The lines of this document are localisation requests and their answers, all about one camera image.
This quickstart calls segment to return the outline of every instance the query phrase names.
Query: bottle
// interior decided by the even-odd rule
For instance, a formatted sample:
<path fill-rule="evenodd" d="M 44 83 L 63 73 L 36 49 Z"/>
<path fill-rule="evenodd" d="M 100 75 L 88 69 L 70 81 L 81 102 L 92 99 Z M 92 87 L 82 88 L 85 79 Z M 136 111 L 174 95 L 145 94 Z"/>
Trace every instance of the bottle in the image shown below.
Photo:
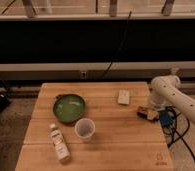
<path fill-rule="evenodd" d="M 61 163 L 64 163 L 67 160 L 69 160 L 70 153 L 64 141 L 63 135 L 54 123 L 50 125 L 50 130 L 51 130 L 52 142 L 55 147 L 58 160 Z"/>

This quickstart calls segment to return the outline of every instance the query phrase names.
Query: floor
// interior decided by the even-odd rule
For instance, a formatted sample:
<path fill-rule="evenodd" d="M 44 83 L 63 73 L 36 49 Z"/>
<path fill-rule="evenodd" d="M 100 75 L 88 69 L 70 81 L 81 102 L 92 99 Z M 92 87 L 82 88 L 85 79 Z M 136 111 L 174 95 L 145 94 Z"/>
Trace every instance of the floor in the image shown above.
<path fill-rule="evenodd" d="M 21 150 L 21 145 L 35 105 L 35 98 L 10 99 L 10 106 L 0 115 L 0 171 L 13 171 Z M 184 116 L 178 120 L 178 130 L 186 127 Z M 195 153 L 195 126 L 191 128 L 185 140 Z M 194 171 L 193 160 L 181 141 L 170 149 L 175 171 Z"/>

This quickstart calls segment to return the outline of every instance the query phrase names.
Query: plastic cup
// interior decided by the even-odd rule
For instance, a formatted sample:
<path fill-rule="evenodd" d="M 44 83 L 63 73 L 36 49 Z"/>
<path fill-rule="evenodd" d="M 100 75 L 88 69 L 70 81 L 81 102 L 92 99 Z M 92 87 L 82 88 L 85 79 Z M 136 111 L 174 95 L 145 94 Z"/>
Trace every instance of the plastic cup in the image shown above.
<path fill-rule="evenodd" d="M 89 142 L 95 133 L 95 123 L 88 118 L 80 119 L 75 124 L 75 133 L 83 142 Z"/>

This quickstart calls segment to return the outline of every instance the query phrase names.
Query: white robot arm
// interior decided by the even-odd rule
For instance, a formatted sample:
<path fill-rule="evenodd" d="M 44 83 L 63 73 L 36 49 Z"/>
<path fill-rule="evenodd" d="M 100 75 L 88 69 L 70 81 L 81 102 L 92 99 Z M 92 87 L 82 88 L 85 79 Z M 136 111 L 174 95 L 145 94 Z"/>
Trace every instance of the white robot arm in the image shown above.
<path fill-rule="evenodd" d="M 165 105 L 167 100 L 195 124 L 195 100 L 177 89 L 180 84 L 177 76 L 155 77 L 151 81 L 152 93 L 149 97 L 149 104 L 159 109 Z"/>

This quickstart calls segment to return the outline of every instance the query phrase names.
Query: bowl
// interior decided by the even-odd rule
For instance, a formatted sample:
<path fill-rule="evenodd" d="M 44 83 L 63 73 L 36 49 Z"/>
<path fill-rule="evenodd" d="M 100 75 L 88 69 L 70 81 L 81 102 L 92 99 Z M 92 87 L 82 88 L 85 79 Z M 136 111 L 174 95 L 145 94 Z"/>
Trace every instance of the bowl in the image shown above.
<path fill-rule="evenodd" d="M 82 117 L 85 107 L 86 103 L 79 95 L 58 95 L 53 107 L 53 112 L 59 121 L 72 123 Z"/>

